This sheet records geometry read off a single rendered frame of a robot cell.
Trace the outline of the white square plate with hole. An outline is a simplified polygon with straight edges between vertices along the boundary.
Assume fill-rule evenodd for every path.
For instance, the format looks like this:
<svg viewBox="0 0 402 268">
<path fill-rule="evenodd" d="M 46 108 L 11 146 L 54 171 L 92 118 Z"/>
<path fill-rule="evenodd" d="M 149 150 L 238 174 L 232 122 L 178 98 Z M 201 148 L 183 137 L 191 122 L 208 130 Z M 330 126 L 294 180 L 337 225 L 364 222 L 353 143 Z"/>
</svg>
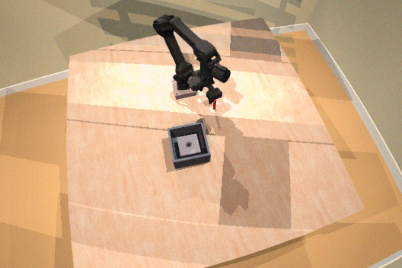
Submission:
<svg viewBox="0 0 402 268">
<path fill-rule="evenodd" d="M 201 155 L 197 134 L 177 137 L 181 158 Z"/>
</svg>

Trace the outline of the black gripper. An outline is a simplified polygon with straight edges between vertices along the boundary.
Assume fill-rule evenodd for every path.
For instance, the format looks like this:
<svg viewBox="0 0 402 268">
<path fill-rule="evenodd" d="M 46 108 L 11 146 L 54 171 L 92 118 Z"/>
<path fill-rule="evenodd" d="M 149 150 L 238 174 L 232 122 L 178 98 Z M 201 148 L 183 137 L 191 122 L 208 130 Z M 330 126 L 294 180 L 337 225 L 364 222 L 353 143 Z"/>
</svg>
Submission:
<svg viewBox="0 0 402 268">
<path fill-rule="evenodd" d="M 191 73 L 191 76 L 195 76 L 199 73 L 200 77 L 203 77 L 203 80 L 206 84 L 206 87 L 208 88 L 208 91 L 206 92 L 206 97 L 209 99 L 209 104 L 211 104 L 214 100 L 222 97 L 222 92 L 219 88 L 214 88 L 212 84 L 215 84 L 215 81 L 213 80 L 213 77 L 211 75 L 204 75 L 200 73 L 200 69 L 196 70 Z"/>
</svg>

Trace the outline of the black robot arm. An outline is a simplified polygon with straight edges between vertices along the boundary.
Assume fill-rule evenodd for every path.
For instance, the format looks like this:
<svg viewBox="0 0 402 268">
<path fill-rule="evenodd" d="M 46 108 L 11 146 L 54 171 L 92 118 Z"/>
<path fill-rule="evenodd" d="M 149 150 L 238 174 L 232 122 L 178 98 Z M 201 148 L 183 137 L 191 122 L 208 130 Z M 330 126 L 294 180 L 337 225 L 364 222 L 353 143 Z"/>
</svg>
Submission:
<svg viewBox="0 0 402 268">
<path fill-rule="evenodd" d="M 185 61 L 174 32 L 181 36 L 193 49 L 193 54 L 197 57 L 196 60 L 200 61 L 201 74 L 211 75 L 223 83 L 231 77 L 228 68 L 219 64 L 222 58 L 215 46 L 207 40 L 200 39 L 178 16 L 164 14 L 153 22 L 153 28 L 157 34 L 164 38 L 176 63 L 175 75 L 172 78 L 177 82 L 177 90 L 191 88 L 192 91 L 198 91 L 201 86 L 204 88 L 206 84 L 199 73 L 188 79 L 194 69 L 190 63 Z M 214 59 L 212 59 L 213 56 L 215 56 Z"/>
</svg>

